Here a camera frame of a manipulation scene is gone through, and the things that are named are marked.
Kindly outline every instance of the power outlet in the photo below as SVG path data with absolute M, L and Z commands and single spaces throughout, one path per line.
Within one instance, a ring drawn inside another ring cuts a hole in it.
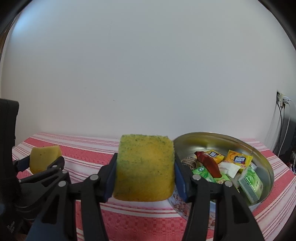
M 284 105 L 283 105 L 283 96 L 284 95 L 281 92 L 279 92 L 279 91 L 276 92 L 276 102 L 279 104 L 279 106 L 281 108 L 284 107 Z

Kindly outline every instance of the yellow sponge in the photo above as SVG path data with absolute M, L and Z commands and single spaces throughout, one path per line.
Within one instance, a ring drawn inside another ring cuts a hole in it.
M 59 146 L 33 147 L 30 154 L 30 171 L 33 174 L 45 171 L 61 155 Z
M 175 186 L 174 161 L 174 146 L 168 137 L 123 135 L 113 196 L 138 202 L 169 198 Z

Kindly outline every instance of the tablecloth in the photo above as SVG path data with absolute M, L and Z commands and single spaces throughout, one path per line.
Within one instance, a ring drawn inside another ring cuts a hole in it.
M 274 171 L 274 187 L 268 198 L 253 211 L 266 241 L 272 241 L 287 222 L 296 204 L 296 177 L 272 151 L 254 139 L 242 141 L 259 150 L 270 162 Z M 81 182 L 97 173 L 118 150 L 117 139 L 59 135 L 39 132 L 14 147 L 13 159 L 30 154 L 32 147 L 60 145 L 65 158 L 65 169 L 72 183 Z M 30 170 L 20 172 L 18 178 L 31 175 Z M 170 206 L 161 202 L 124 202 L 110 198 L 101 204 L 102 216 L 108 237 L 112 241 L 180 241 L 186 221 Z M 76 202 L 77 237 L 83 238 L 80 202 Z M 208 240 L 213 230 L 208 230 Z

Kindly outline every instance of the red and white tablecloth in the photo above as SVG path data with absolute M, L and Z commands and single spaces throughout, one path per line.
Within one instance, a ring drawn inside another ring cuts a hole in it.
M 267 147 L 254 139 L 242 139 L 258 149 L 274 170 L 274 187 L 268 198 L 253 214 L 265 240 L 272 241 L 287 222 L 296 204 L 296 177 L 288 167 Z M 28 156 L 32 147 L 60 145 L 65 158 L 65 169 L 72 183 L 81 182 L 91 174 L 98 173 L 109 163 L 118 150 L 117 139 L 57 135 L 40 132 L 26 139 L 13 149 L 13 159 Z M 31 175 L 30 170 L 18 174 L 18 178 Z M 104 224 L 112 241 L 180 241 L 186 221 L 170 206 L 161 202 L 124 202 L 110 198 L 101 204 Z M 79 240 L 83 238 L 80 202 L 76 202 L 76 226 Z M 212 240 L 213 230 L 208 230 Z

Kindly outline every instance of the silver screw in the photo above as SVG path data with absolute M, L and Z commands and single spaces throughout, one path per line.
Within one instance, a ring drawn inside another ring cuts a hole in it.
M 92 180 L 92 181 L 95 181 L 98 178 L 99 178 L 99 176 L 97 174 L 93 174 L 93 175 L 91 175 L 91 177 L 89 179 Z
M 225 181 L 224 182 L 226 187 L 232 187 L 232 182 L 231 181 Z
M 64 187 L 66 184 L 67 184 L 66 181 L 60 181 L 58 185 L 59 185 L 59 187 L 62 188 L 62 187 Z
M 201 177 L 200 175 L 198 175 L 198 174 L 194 174 L 194 175 L 192 176 L 192 178 L 193 178 L 194 180 L 196 180 L 196 181 L 199 181 L 202 177 Z

